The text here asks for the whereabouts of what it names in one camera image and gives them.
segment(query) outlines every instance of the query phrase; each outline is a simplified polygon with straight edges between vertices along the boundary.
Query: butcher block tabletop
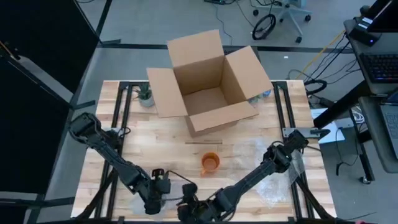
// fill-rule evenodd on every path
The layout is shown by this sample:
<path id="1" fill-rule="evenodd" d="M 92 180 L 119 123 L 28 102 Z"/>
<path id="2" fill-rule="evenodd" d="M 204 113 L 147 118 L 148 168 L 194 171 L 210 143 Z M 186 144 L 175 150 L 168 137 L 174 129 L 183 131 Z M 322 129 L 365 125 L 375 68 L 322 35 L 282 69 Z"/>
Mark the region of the butcher block tabletop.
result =
<path id="1" fill-rule="evenodd" d="M 96 109 L 96 115 L 101 121 L 103 128 L 111 127 L 119 82 L 121 81 L 103 82 Z M 313 127 L 313 119 L 303 81 L 287 80 L 287 84 L 296 127 Z M 283 91 L 281 90 L 280 95 L 285 123 L 289 126 Z M 147 172 L 162 168 L 181 174 L 197 184 L 197 196 L 201 200 L 206 199 L 222 187 L 236 183 L 237 180 L 231 176 L 232 173 L 248 174 L 251 171 L 233 165 L 239 156 L 250 154 L 240 154 L 237 148 L 234 149 L 234 146 L 253 139 L 266 139 L 266 142 L 270 143 L 282 140 L 273 92 L 268 97 L 262 98 L 253 104 L 259 111 L 258 116 L 243 119 L 238 121 L 237 125 L 233 127 L 196 138 L 190 137 L 184 117 L 158 118 L 156 107 L 143 108 L 136 96 L 137 93 L 133 92 L 127 121 L 127 127 L 131 129 L 131 132 L 126 135 L 124 140 L 123 158 L 141 166 Z M 119 127 L 121 126 L 124 112 L 125 99 L 126 91 L 124 91 L 119 112 Z M 319 148 L 318 141 L 314 139 L 310 140 L 309 145 Z M 207 152 L 215 152 L 219 155 L 220 166 L 213 174 L 201 175 L 201 157 Z M 327 212 L 335 217 L 335 207 L 321 152 L 306 148 L 303 161 L 310 190 Z M 98 191 L 103 164 L 104 159 L 96 151 L 87 149 L 71 217 L 80 214 Z M 172 191 L 174 194 L 179 194 L 179 197 L 182 196 L 182 191 L 179 188 L 184 184 L 183 180 L 173 174 L 170 174 L 169 177 L 172 180 Z M 109 189 L 104 197 L 102 217 L 106 213 Z M 307 211 L 304 198 L 299 188 L 298 191 L 302 213 L 306 217 Z M 287 221 L 287 217 L 295 216 L 293 200 L 288 187 L 284 188 L 284 192 L 280 192 L 280 189 L 270 189 L 268 187 L 261 192 L 261 195 L 256 188 L 244 194 L 239 201 L 232 221 Z M 125 220 L 178 221 L 176 207 L 174 205 L 169 206 L 170 203 L 173 204 L 178 201 L 167 202 L 165 211 L 162 214 L 148 216 L 142 213 L 142 208 L 139 208 L 141 206 L 139 200 L 138 195 L 131 194 L 119 181 L 114 203 L 113 220 L 124 216 Z"/>

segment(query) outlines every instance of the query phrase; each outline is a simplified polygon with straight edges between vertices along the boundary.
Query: power strip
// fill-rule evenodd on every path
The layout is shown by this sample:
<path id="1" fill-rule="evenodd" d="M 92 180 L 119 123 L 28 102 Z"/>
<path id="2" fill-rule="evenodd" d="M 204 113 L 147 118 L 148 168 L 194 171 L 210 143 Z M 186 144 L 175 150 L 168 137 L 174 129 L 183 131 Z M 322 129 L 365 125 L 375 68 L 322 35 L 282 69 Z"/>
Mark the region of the power strip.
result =
<path id="1" fill-rule="evenodd" d="M 353 128 L 354 123 L 351 118 L 341 118 L 335 120 L 337 128 Z"/>

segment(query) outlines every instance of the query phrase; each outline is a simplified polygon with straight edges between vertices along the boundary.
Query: plastic bag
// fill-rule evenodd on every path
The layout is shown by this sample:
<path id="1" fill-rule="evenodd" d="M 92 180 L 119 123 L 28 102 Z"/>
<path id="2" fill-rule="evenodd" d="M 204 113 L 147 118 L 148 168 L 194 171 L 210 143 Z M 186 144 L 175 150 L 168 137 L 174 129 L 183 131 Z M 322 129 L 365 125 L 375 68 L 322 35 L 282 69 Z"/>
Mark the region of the plastic bag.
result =
<path id="1" fill-rule="evenodd" d="M 256 138 L 236 144 L 233 147 L 234 161 L 229 168 L 229 177 L 239 181 L 253 171 L 262 162 L 262 156 L 271 143 L 272 141 L 266 138 Z M 253 188 L 268 207 L 273 207 L 277 202 L 288 202 L 290 201 L 289 188 L 303 171 L 302 154 L 295 150 L 292 153 L 292 163 L 287 171 L 283 174 L 269 175 Z"/>

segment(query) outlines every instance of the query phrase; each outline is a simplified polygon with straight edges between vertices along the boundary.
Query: concrete floor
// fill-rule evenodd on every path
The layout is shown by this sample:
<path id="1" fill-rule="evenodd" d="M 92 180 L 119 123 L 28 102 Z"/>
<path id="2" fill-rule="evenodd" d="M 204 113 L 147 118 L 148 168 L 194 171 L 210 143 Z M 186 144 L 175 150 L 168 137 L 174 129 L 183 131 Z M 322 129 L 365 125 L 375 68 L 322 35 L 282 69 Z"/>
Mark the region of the concrete floor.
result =
<path id="1" fill-rule="evenodd" d="M 81 4 L 93 27 L 98 24 L 104 3 L 105 0 L 95 0 Z M 288 19 L 283 24 L 278 24 L 266 40 L 256 42 L 251 39 L 252 28 L 236 4 L 218 6 L 218 16 L 224 20 L 226 31 L 233 36 L 233 45 L 324 47 L 343 30 L 345 19 L 357 15 L 363 4 L 372 3 L 370 0 L 308 0 L 306 9 L 313 11 L 312 20 L 305 23 L 303 16 L 296 16 L 304 32 L 303 42 L 300 45 L 294 42 L 297 33 Z M 255 23 L 258 18 L 252 15 L 249 0 L 240 0 L 239 4 L 248 19 Z M 165 44 L 167 40 L 183 35 L 220 29 L 223 44 L 229 45 L 230 39 L 222 33 L 215 12 L 213 6 L 202 0 L 114 0 L 101 40 L 121 39 L 122 43 L 129 44 Z M 303 69 L 316 56 L 315 53 L 298 52 L 260 52 L 259 55 L 271 79 L 286 79 L 289 70 Z M 353 55 L 340 55 L 323 77 L 337 71 L 352 59 Z M 308 69 L 308 73 L 314 71 L 317 63 Z M 97 100 L 103 80 L 147 79 L 146 67 L 170 66 L 166 50 L 96 49 L 79 102 Z M 339 73 L 329 81 L 336 80 L 343 74 Z M 328 86 L 318 95 L 338 100 L 361 80 L 363 80 L 361 72 L 352 73 L 341 82 Z M 95 107 L 82 111 L 94 113 Z M 353 161 L 356 157 L 354 132 L 352 129 L 343 132 L 346 140 L 339 142 L 339 148 L 345 161 Z M 335 166 L 338 162 L 335 143 L 321 145 L 321 150 L 336 212 L 340 218 L 347 219 L 376 212 L 362 220 L 395 223 L 398 193 L 394 186 L 398 185 L 398 175 L 384 172 L 372 142 L 366 143 L 366 150 L 376 176 L 376 181 L 371 185 L 363 185 L 358 181 L 358 178 L 364 175 L 359 160 L 353 167 L 342 167 L 340 176 L 335 175 Z M 84 155 L 84 147 L 67 137 L 47 199 L 74 196 Z M 72 206 L 43 209 L 39 221 L 67 219 L 71 210 Z"/>

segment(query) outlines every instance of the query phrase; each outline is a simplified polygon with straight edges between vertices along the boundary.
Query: plant pot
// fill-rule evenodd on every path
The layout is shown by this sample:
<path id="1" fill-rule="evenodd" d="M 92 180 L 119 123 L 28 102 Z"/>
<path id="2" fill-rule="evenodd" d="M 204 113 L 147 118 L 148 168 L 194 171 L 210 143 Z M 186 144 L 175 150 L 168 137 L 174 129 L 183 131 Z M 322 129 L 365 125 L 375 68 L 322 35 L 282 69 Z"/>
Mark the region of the plant pot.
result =
<path id="1" fill-rule="evenodd" d="M 150 98 L 148 100 L 142 100 L 140 98 L 138 98 L 138 100 L 140 104 L 145 107 L 151 107 L 155 104 L 154 97 L 152 95 L 150 95 Z"/>

